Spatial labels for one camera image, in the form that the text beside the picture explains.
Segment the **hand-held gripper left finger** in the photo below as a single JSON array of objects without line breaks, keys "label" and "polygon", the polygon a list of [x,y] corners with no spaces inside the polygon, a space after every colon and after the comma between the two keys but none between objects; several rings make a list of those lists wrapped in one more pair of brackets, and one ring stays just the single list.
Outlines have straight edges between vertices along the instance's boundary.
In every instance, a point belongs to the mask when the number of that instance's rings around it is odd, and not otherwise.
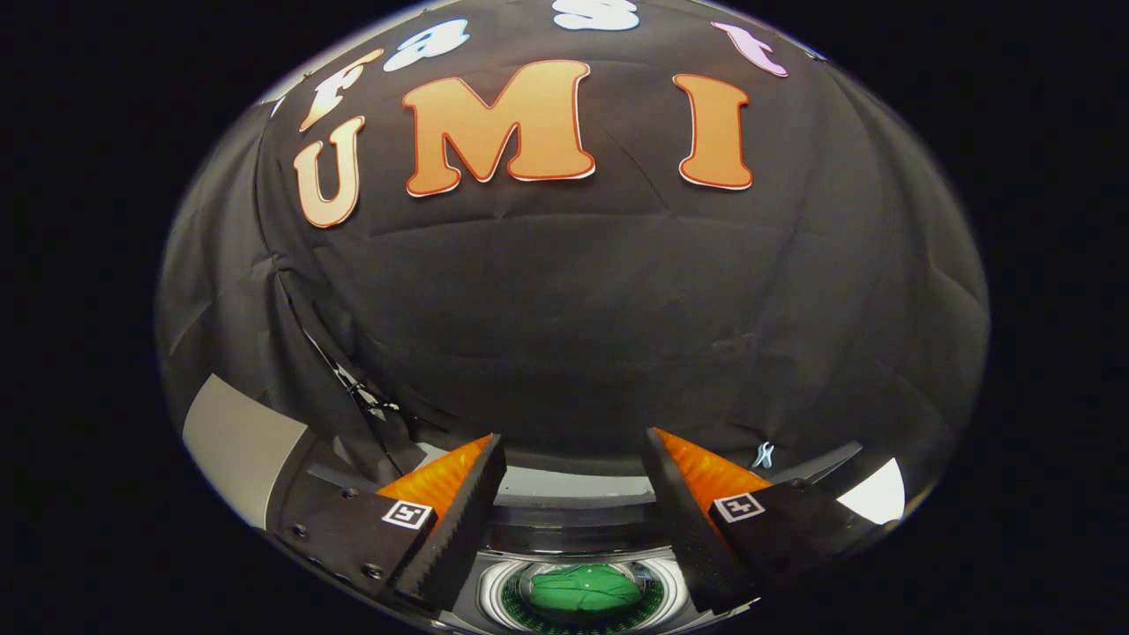
[{"label": "hand-held gripper left finger", "polygon": [[490,434],[379,490],[345,489],[283,523],[277,540],[355,594],[436,617],[467,582],[504,475],[504,438]]}]

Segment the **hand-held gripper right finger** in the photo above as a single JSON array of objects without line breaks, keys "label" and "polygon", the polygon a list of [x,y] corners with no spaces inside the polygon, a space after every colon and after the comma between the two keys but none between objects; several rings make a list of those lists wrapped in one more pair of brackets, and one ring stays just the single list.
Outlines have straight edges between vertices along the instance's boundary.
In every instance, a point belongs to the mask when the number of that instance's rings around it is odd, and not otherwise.
[{"label": "hand-held gripper right finger", "polygon": [[698,610],[790,594],[883,534],[815,482],[768,482],[669,430],[646,430],[642,463]]}]

